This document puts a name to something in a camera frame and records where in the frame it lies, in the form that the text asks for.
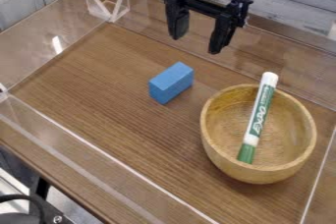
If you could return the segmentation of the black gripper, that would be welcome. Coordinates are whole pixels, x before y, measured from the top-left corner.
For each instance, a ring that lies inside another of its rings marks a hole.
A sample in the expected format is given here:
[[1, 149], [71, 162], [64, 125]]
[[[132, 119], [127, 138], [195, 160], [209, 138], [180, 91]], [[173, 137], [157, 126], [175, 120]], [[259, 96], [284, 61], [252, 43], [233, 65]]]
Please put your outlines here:
[[236, 27], [245, 25], [253, 0], [163, 0], [171, 37], [180, 39], [189, 29], [189, 11], [217, 17], [209, 37], [209, 54], [217, 54], [229, 44]]

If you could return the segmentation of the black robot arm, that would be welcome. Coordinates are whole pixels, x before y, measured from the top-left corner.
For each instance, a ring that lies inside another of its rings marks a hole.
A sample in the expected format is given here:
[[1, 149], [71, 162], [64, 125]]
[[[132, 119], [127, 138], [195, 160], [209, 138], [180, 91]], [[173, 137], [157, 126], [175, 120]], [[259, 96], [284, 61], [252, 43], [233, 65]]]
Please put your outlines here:
[[189, 31], [191, 12], [215, 19], [209, 37], [209, 54], [217, 54], [229, 44], [237, 28], [247, 23], [248, 9], [253, 0], [163, 0], [168, 32], [179, 40]]

